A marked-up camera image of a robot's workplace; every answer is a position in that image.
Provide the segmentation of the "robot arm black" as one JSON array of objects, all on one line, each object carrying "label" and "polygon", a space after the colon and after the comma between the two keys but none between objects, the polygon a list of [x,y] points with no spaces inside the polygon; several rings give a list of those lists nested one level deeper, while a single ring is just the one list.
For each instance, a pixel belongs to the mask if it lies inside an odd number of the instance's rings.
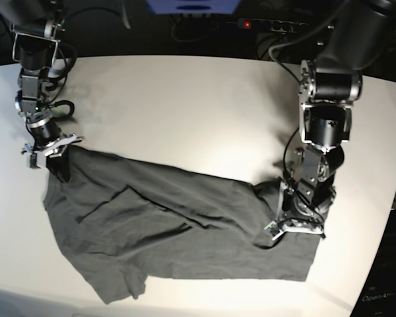
[{"label": "robot arm black", "polygon": [[339,1],[322,21],[288,42],[308,40],[326,29],[331,37],[315,59],[304,60],[299,85],[296,168],[285,168],[277,215],[265,226],[272,240],[288,232],[324,236],[325,214],[335,198],[342,143],[350,139],[353,104],[362,94],[362,72],[396,31],[396,1]]},{"label": "robot arm black", "polygon": [[57,123],[73,115],[74,104],[68,100],[53,102],[49,92],[57,82],[49,71],[59,51],[65,20],[63,3],[0,1],[0,15],[11,24],[15,35],[12,59],[20,64],[15,108],[33,138],[22,152],[30,155],[31,169],[46,168],[59,181],[68,182],[69,146],[82,137],[62,132]]}]

